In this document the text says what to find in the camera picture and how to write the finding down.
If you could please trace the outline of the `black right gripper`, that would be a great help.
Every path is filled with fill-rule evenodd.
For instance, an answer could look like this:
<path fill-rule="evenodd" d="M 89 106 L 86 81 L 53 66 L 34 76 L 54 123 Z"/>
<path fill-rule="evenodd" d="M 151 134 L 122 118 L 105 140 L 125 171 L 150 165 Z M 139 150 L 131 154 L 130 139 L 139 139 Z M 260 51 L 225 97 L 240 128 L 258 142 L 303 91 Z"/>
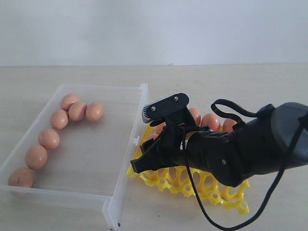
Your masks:
<path fill-rule="evenodd" d="M 157 139 L 141 145 L 130 165 L 135 173 L 188 165 L 210 172 L 220 183 L 231 187 L 250 177 L 236 133 L 201 128 L 163 129 Z"/>

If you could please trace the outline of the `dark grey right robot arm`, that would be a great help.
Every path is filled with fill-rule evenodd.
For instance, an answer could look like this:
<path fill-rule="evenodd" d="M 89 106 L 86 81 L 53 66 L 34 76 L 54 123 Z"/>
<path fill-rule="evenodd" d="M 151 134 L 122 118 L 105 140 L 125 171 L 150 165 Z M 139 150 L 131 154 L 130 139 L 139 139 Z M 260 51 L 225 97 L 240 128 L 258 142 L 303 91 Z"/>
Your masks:
<path fill-rule="evenodd" d="M 151 126 L 166 123 L 162 133 L 141 145 L 132 160 L 136 173 L 188 165 L 210 172 L 226 186 L 236 187 L 254 175 L 308 163 L 308 108 L 300 103 L 262 107 L 253 119 L 238 121 L 231 132 L 197 126 L 186 106 L 144 107 L 142 119 Z"/>

